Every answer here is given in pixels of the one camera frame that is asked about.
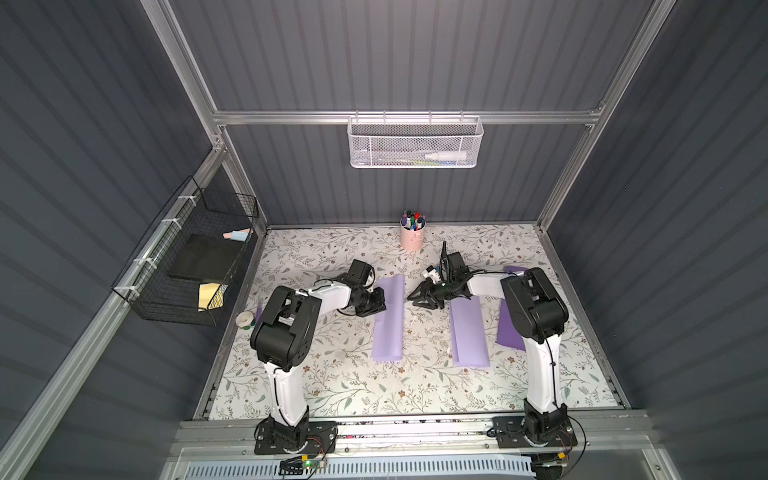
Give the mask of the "light lavender paper sheet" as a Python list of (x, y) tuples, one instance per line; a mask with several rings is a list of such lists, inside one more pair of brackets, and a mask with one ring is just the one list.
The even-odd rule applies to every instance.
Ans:
[(485, 327), (480, 300), (456, 298), (449, 302), (451, 344), (455, 366), (488, 368)]
[(374, 317), (371, 358), (374, 362), (397, 362), (403, 357), (405, 319), (405, 277), (402, 274), (382, 278), (386, 309)]

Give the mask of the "dark purple paper sheet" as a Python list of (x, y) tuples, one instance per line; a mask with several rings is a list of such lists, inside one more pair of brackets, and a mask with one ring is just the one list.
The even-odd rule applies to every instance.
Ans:
[(498, 345), (519, 350), (521, 352), (525, 351), (523, 337), (519, 334), (513, 325), (505, 297), (502, 297), (500, 301), (496, 343)]

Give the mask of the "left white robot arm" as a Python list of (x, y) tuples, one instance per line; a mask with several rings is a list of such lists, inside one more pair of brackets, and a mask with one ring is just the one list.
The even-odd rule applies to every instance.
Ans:
[(293, 436), (308, 431), (309, 407), (300, 365), (309, 354), (318, 320), (341, 310), (361, 318), (385, 311), (384, 290), (374, 280), (373, 266), (355, 260), (347, 272), (321, 279), (312, 288), (278, 286), (272, 292), (250, 346), (268, 375), (268, 422), (277, 430)]

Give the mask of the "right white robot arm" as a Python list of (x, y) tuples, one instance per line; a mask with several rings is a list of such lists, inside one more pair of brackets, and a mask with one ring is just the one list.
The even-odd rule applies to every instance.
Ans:
[(533, 447), (578, 444), (560, 385), (561, 337), (569, 320), (568, 309), (555, 287), (538, 267), (516, 271), (470, 269), (460, 253), (442, 246), (436, 267), (408, 294), (413, 306), (443, 309), (456, 300), (500, 298), (527, 355), (527, 395), (523, 416), (512, 426), (512, 417), (498, 417), (492, 431), (499, 443), (523, 438)]

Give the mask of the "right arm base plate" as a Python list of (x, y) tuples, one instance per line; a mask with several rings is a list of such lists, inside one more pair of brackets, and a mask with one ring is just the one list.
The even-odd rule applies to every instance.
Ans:
[(496, 416), (486, 435), (495, 439), (502, 449), (559, 447), (570, 450), (578, 444), (569, 418), (557, 412), (543, 416), (532, 413)]

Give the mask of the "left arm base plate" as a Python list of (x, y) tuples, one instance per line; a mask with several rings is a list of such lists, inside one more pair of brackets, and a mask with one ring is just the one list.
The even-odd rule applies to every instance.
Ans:
[(335, 451), (337, 436), (337, 422), (302, 420), (289, 427), (269, 417), (256, 426), (254, 454), (322, 456)]

